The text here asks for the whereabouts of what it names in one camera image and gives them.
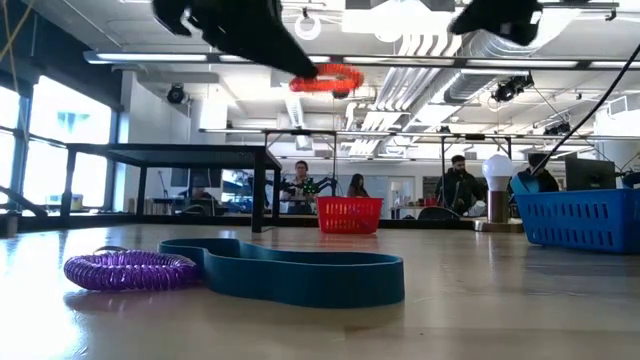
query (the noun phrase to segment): person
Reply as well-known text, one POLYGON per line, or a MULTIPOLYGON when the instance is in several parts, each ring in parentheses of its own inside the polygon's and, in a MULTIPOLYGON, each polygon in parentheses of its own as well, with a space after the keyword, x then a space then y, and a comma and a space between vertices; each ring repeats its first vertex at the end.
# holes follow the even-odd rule
POLYGON ((347 197, 369 197, 367 190, 364 189, 364 176, 360 174, 353 175, 347 190, 347 197))
MULTIPOLYGON (((309 181, 307 176, 309 172, 309 164, 306 161, 300 160, 296 163, 296 177, 291 182, 292 185, 302 185, 309 181)), ((289 214, 308 215, 313 213, 310 202, 313 201, 312 195, 305 195, 302 187, 293 186, 289 189, 284 189, 280 200, 289 202, 289 214)))
MULTIPOLYGON (((542 154, 542 153, 529 154, 529 167, 524 171, 521 171, 521 173, 526 173, 531 175, 532 171, 536 168, 536 166, 542 163, 542 161, 546 156, 547 156, 546 154, 542 154)), ((558 182, 553 177, 553 175, 551 175, 551 173, 548 172, 547 169, 545 169, 544 166, 540 167, 540 169, 538 169, 538 171, 536 171, 536 173, 533 174, 533 176, 538 180, 539 192, 560 191, 558 182)))
POLYGON ((472 197, 475 197, 476 201, 485 198, 482 185, 467 172, 465 160, 462 155, 451 158, 451 167, 436 185, 436 194, 440 198, 440 203, 460 215, 474 205, 472 197))
POLYGON ((187 196, 189 194, 189 189, 181 192, 179 195, 184 196, 185 198, 191 198, 192 200, 209 200, 213 196, 209 194, 203 187, 194 186, 191 189, 191 196, 187 196))

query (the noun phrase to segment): window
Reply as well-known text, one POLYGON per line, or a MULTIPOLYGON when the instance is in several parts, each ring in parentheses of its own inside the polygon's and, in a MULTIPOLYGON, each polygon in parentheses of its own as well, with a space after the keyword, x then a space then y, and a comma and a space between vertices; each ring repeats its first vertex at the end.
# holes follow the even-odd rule
MULTIPOLYGON (((44 76, 34 86, 31 134, 66 143, 106 144, 110 130, 108 106, 44 76)), ((36 204, 59 204, 66 164, 66 149, 32 139, 27 154, 24 196, 36 204)), ((103 206, 106 177, 105 158, 78 154, 72 191, 84 196, 84 206, 103 206)))
POLYGON ((62 142, 106 144, 110 130, 108 106, 44 76, 33 87, 32 134, 62 142))
MULTIPOLYGON (((100 156, 78 154, 73 174, 74 194, 82 195, 84 206, 104 205, 106 176, 96 176, 107 167, 100 156)), ((25 169, 24 197, 35 204, 60 205, 64 192, 67 150, 31 141, 25 169)))
MULTIPOLYGON (((15 138, 13 134, 0 132, 0 186, 7 188, 11 184, 14 146, 15 138)), ((6 203, 7 195, 0 193, 0 204, 6 203)))
POLYGON ((8 128, 15 128, 18 124, 20 113, 20 95, 11 90, 0 87, 0 125, 8 128))

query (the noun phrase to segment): red ring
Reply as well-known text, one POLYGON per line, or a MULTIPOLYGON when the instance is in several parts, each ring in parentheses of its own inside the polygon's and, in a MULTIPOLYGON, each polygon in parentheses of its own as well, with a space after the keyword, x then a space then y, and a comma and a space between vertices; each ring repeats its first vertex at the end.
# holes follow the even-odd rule
POLYGON ((339 91, 348 92, 355 90, 364 82, 364 75, 361 72, 347 65, 342 64, 320 64, 317 66, 318 76, 340 75, 344 79, 318 80, 304 79, 296 77, 289 83, 289 89, 293 92, 320 92, 339 91))

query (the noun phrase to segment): monitor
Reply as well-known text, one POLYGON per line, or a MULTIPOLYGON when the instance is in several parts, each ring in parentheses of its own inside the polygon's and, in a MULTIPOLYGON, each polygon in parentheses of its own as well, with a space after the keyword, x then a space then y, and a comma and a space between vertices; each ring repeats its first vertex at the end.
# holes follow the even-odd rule
POLYGON ((566 159, 567 190, 616 188, 616 167, 611 161, 566 159))
POLYGON ((171 186, 189 187, 189 177, 191 177, 191 186, 219 188, 222 182, 222 170, 171 169, 171 186))

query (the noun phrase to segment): purple spiral wristband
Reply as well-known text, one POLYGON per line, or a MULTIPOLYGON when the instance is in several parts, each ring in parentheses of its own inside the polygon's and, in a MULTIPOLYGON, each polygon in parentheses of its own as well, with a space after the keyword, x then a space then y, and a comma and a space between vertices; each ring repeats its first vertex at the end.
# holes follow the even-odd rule
POLYGON ((196 264, 180 256, 128 250, 74 256, 64 274, 87 290, 170 290, 198 280, 196 264))

